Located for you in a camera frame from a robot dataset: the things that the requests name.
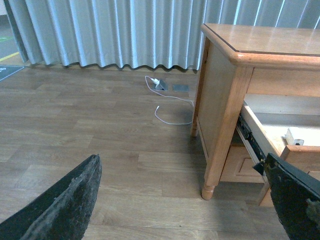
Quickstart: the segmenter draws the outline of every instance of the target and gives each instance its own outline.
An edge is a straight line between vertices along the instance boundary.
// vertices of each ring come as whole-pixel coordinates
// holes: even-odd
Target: laminate floor
[[[200,139],[154,116],[159,105],[166,121],[187,122],[192,108],[150,92],[145,75],[195,97],[197,75],[178,71],[26,67],[0,82],[0,222],[99,154],[86,240],[288,240],[274,208],[255,205],[260,184],[221,182],[201,199]]]

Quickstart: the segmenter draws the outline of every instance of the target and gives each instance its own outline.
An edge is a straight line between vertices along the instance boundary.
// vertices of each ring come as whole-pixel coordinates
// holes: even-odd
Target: grey curtain
[[[200,67],[202,23],[320,28],[319,0],[4,0],[24,61]]]

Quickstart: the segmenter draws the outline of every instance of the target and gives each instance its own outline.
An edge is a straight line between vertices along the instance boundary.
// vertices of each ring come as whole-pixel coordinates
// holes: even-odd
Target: curtain fold
[[[320,28],[319,0],[4,0],[32,64],[200,67],[202,23]]]

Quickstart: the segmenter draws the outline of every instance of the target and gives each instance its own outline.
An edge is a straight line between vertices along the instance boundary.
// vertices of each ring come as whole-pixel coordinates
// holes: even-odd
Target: object in drawer
[[[288,145],[303,145],[303,133],[302,131],[295,126],[289,127],[288,131],[285,135],[285,140],[288,143]]]

